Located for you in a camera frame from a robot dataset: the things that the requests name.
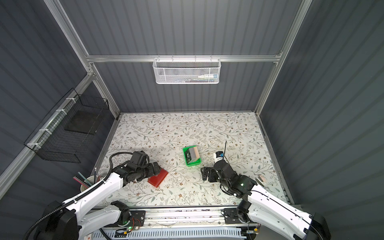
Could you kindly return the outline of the red card holder wallet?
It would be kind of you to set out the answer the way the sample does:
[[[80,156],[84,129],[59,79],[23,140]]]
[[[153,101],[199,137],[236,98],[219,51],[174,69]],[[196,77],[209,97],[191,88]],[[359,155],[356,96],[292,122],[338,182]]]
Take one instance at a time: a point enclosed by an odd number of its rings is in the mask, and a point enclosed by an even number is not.
[[[150,177],[148,179],[148,183],[153,187],[158,188],[167,175],[168,175],[168,171],[161,169],[158,175]]]

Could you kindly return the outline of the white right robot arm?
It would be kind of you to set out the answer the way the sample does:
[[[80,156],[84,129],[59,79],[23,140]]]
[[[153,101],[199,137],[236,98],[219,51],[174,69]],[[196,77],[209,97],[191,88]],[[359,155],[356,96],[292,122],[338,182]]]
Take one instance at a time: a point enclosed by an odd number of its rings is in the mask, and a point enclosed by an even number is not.
[[[201,168],[202,179],[217,182],[223,193],[241,200],[238,219],[258,223],[288,240],[329,240],[332,235],[326,219],[301,211],[270,194],[260,181],[237,174],[224,159],[213,167]]]

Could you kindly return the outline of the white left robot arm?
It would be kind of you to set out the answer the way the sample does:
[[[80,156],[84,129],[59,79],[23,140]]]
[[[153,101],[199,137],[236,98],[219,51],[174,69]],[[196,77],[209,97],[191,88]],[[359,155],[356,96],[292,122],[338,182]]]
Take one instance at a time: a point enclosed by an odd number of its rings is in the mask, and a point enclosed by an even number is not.
[[[42,217],[27,230],[24,239],[27,240],[33,233],[35,240],[82,240],[97,230],[104,234],[102,228],[108,225],[132,227],[135,219],[130,208],[120,201],[114,201],[96,212],[92,211],[101,200],[127,184],[140,182],[161,172],[158,163],[151,163],[143,151],[129,154],[131,159],[116,167],[112,159],[109,159],[107,175],[85,191],[61,203],[54,201],[49,204]]]

